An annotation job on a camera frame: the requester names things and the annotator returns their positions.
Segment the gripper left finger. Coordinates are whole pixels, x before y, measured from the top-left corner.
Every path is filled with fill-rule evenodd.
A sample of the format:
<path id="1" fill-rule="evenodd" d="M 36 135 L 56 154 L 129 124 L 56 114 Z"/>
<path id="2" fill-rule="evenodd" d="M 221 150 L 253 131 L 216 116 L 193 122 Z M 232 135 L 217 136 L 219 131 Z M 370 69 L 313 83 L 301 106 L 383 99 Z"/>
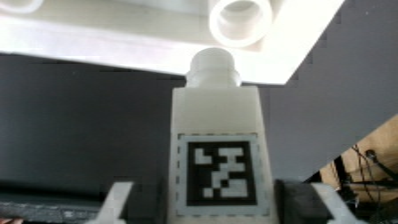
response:
<path id="1" fill-rule="evenodd" d="M 113 184 L 97 218 L 84 224 L 127 224 L 127 221 L 121 218 L 121 213 L 134 185 L 134 182 L 116 182 Z"/>

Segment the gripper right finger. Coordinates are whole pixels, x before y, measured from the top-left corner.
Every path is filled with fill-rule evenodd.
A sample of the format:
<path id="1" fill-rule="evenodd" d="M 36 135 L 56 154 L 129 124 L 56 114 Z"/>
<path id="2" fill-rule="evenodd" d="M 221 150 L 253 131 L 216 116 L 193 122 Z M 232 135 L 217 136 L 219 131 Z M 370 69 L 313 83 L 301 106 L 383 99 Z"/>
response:
<path id="1" fill-rule="evenodd" d="M 328 184 L 278 180 L 276 204 L 281 224 L 363 224 Z"/>

